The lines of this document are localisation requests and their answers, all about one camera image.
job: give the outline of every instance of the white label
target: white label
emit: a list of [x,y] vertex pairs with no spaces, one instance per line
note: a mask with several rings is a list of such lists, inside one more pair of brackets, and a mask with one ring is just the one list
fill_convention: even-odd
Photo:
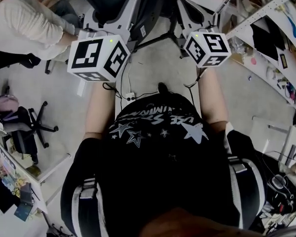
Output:
[[145,26],[141,26],[140,31],[142,32],[142,36],[145,37],[146,36]]

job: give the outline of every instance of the pink object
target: pink object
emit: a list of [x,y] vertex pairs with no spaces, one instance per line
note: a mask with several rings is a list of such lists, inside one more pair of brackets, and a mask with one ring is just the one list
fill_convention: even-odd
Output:
[[0,112],[16,112],[19,108],[19,100],[13,95],[0,96]]
[[255,57],[252,57],[252,58],[251,58],[251,63],[252,63],[253,65],[255,65],[255,64],[257,63],[257,60],[255,59]]

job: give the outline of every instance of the metal frame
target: metal frame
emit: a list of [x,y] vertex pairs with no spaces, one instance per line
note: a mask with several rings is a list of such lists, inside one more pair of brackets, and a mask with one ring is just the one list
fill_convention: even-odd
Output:
[[256,22],[260,18],[264,17],[268,11],[274,10],[278,6],[289,0],[271,0],[265,6],[261,7],[258,11],[256,11],[253,15],[243,20],[240,24],[238,24],[234,29],[232,29],[229,33],[226,34],[227,39],[235,36],[237,32],[243,30],[245,27],[251,25]]

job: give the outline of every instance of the person wearing white shirt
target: person wearing white shirt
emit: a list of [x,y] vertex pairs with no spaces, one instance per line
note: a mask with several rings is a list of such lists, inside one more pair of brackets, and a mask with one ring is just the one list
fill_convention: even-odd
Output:
[[66,61],[77,40],[75,25],[47,8],[49,2],[0,0],[0,51]]

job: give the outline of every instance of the black sleeve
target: black sleeve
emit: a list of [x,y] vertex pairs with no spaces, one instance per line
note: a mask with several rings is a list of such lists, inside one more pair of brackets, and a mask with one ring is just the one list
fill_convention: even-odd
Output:
[[94,138],[85,139],[79,146],[64,181],[61,192],[60,208],[61,217],[68,229],[74,234],[72,222],[72,198],[74,190],[85,179],[92,178],[95,173],[95,163],[99,155],[101,141]]

